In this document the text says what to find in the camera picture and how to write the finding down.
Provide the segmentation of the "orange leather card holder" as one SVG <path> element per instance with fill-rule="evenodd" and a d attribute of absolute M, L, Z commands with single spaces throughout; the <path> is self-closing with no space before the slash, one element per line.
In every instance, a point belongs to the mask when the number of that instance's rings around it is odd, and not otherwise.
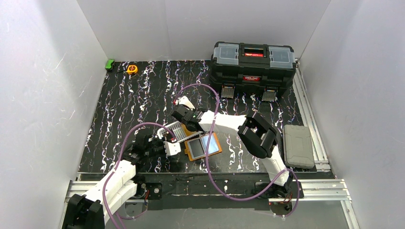
<path fill-rule="evenodd" d="M 197 138 L 200 139 L 200 141 L 202 143 L 202 147 L 203 147 L 204 152 L 205 152 L 205 156 L 206 156 L 206 148 L 207 148 L 207 145 L 208 145 L 209 134 L 200 135 Z M 197 159 L 194 159 L 194 160 L 191 159 L 191 157 L 189 155 L 190 152 L 189 152 L 189 149 L 188 149 L 188 146 L 187 146 L 187 143 L 189 141 L 193 140 L 193 139 L 186 140 L 185 143 L 184 143 L 185 144 L 185 154 L 188 156 L 190 161 L 197 160 Z M 216 133 L 212 133 L 208 149 L 209 149 L 208 150 L 208 156 L 215 155 L 215 154 L 218 154 L 218 153 L 222 152 L 222 148 L 220 146 L 220 142 L 219 142 L 219 139 L 218 139 Z"/>

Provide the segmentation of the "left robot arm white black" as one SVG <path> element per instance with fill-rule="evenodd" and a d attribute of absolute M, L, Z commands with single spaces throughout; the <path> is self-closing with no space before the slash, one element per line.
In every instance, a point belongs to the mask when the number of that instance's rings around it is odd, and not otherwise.
<path fill-rule="evenodd" d="M 83 194 L 74 193 L 67 202 L 63 229 L 103 229 L 116 211 L 129 199 L 161 198 L 161 184 L 148 183 L 137 175 L 137 167 L 152 157 L 166 155 L 168 142 L 147 135 L 124 149 L 118 167 L 108 172 Z"/>

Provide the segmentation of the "white plastic basket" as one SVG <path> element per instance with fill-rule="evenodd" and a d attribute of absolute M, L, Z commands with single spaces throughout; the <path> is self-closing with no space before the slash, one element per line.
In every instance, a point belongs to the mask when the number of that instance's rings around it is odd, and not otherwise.
<path fill-rule="evenodd" d="M 184 130 L 182 123 L 176 121 L 169 125 L 166 125 L 164 128 L 160 128 L 157 131 L 157 136 L 159 138 L 176 138 L 177 142 L 181 143 L 184 142 L 192 137 L 192 134 L 187 134 Z"/>

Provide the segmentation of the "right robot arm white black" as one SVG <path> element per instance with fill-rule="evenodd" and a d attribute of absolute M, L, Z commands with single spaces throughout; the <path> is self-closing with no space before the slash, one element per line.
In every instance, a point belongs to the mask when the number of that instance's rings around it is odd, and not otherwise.
<path fill-rule="evenodd" d="M 274 196 L 285 197 L 291 189 L 292 177 L 282 159 L 281 133 L 260 113 L 248 115 L 219 114 L 207 109 L 191 109 L 178 105 L 171 116 L 192 132 L 216 132 L 239 136 L 248 153 L 258 158 L 272 182 Z"/>

